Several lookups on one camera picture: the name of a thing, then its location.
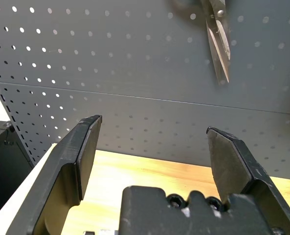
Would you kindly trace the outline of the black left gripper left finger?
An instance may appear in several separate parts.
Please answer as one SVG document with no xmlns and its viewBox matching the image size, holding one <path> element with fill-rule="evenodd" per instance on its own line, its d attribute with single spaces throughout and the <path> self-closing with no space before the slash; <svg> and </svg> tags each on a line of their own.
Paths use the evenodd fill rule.
<svg viewBox="0 0 290 235">
<path fill-rule="evenodd" d="M 12 220 L 8 235 L 59 235 L 70 208 L 84 199 L 102 117 L 81 119 L 52 149 Z"/>
</svg>

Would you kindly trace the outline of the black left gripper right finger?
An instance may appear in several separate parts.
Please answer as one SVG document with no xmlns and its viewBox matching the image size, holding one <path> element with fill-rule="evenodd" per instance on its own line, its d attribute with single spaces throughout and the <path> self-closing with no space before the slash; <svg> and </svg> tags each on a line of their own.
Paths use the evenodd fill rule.
<svg viewBox="0 0 290 235">
<path fill-rule="evenodd" d="M 290 235 L 290 207 L 246 144 L 215 127 L 206 130 L 212 175 L 223 202 L 232 194 L 249 195 L 271 228 Z"/>
</svg>

